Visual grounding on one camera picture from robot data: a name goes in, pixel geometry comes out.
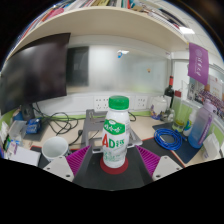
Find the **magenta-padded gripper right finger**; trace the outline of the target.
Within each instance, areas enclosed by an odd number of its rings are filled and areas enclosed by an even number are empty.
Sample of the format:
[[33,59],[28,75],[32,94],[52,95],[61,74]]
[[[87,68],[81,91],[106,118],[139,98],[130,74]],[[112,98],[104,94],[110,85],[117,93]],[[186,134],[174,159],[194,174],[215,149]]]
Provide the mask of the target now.
[[136,148],[153,181],[160,180],[182,169],[180,165],[167,155],[158,156],[138,145],[136,145]]

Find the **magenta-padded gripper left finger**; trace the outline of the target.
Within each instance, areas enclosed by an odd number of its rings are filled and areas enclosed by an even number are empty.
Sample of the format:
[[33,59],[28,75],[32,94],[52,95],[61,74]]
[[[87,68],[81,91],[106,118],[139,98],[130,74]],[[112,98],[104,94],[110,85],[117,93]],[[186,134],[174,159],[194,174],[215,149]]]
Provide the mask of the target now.
[[81,148],[72,154],[60,156],[44,167],[44,170],[67,181],[80,185],[88,168],[91,146]]

